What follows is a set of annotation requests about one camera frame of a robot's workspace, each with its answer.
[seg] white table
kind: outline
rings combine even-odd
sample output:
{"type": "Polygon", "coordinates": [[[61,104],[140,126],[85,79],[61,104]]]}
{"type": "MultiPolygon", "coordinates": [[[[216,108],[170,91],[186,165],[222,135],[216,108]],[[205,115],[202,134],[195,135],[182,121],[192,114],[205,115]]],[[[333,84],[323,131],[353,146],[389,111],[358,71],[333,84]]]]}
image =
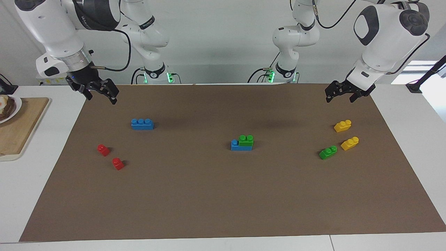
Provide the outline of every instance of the white table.
{"type": "MultiPolygon", "coordinates": [[[[20,97],[47,96],[51,104],[25,154],[0,163],[0,251],[182,250],[182,251],[444,251],[445,233],[321,235],[270,238],[18,242],[80,113],[84,98],[68,86],[20,87],[20,97]]],[[[405,86],[379,85],[372,93],[396,141],[446,221],[446,124],[423,95],[405,86]]]]}

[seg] yellow toy brick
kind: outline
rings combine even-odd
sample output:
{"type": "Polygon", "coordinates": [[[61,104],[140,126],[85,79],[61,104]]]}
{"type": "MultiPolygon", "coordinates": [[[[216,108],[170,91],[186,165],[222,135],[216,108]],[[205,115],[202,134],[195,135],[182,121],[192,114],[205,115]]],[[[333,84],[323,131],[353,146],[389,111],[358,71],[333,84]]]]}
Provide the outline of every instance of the yellow toy brick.
{"type": "Polygon", "coordinates": [[[346,120],[346,121],[341,121],[338,124],[336,124],[334,126],[334,129],[336,130],[337,133],[343,132],[343,131],[347,131],[348,129],[350,129],[351,127],[351,121],[350,120],[346,120]]]}
{"type": "Polygon", "coordinates": [[[355,147],[359,143],[358,137],[353,137],[349,140],[346,140],[344,143],[342,143],[341,147],[344,149],[344,151],[347,151],[353,147],[355,147]]]}

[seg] cutting board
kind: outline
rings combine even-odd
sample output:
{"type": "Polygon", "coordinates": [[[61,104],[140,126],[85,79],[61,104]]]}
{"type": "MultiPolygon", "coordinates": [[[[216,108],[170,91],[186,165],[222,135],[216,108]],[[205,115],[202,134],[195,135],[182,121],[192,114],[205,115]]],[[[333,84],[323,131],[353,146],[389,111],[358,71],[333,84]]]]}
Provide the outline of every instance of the cutting board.
{"type": "Polygon", "coordinates": [[[50,103],[49,98],[22,98],[20,111],[0,124],[0,161],[18,159],[50,103]]]}

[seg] white plate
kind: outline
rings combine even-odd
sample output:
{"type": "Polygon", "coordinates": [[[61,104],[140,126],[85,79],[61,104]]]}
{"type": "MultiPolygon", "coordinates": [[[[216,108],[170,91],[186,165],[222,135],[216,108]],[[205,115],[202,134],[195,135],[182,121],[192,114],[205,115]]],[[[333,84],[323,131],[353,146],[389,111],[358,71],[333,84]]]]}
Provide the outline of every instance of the white plate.
{"type": "Polygon", "coordinates": [[[0,124],[10,120],[13,116],[15,116],[19,112],[20,108],[22,107],[22,99],[21,98],[14,96],[14,95],[8,95],[8,96],[10,98],[14,99],[14,101],[15,101],[14,105],[15,105],[16,109],[8,118],[6,118],[4,120],[0,120],[0,124]]]}

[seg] wall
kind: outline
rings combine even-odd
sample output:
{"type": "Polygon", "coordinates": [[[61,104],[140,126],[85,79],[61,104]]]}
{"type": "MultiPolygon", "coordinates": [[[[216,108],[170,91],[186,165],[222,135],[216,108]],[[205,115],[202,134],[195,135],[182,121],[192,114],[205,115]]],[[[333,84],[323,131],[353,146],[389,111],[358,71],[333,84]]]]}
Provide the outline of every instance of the wall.
{"type": "MultiPolygon", "coordinates": [[[[10,16],[0,24],[2,30],[9,25],[15,33],[27,38],[29,32],[23,31],[23,24],[16,21],[18,16],[13,1],[1,1],[10,12],[10,16]]],[[[319,6],[321,22],[333,24],[350,2],[323,1],[319,6]]],[[[295,25],[286,0],[152,0],[150,3],[157,22],[168,30],[171,37],[170,44],[161,49],[162,55],[166,63],[181,75],[184,83],[246,82],[255,69],[269,66],[277,54],[278,50],[272,43],[274,29],[295,25]]],[[[363,51],[353,33],[353,24],[358,13],[369,4],[358,1],[337,27],[321,30],[318,44],[298,49],[301,83],[328,83],[345,78],[363,51]]],[[[431,9],[429,32],[436,34],[446,21],[443,1],[430,0],[428,4],[431,9]]],[[[121,67],[126,63],[127,47],[119,34],[85,30],[79,34],[87,48],[95,51],[93,59],[96,65],[121,67]]],[[[18,43],[17,38],[2,38],[1,48],[0,70],[7,71],[15,83],[33,83],[36,72],[31,65],[40,55],[41,45],[34,46],[32,53],[24,54],[29,46],[18,43]],[[11,48],[20,53],[6,62],[3,60],[4,52],[11,48]],[[8,65],[26,67],[11,69],[7,68],[8,65]]],[[[112,78],[117,84],[128,84],[134,69],[140,66],[141,59],[133,53],[131,67],[125,72],[102,71],[101,76],[112,78]]],[[[387,76],[381,82],[390,83],[393,78],[387,76]]]]}

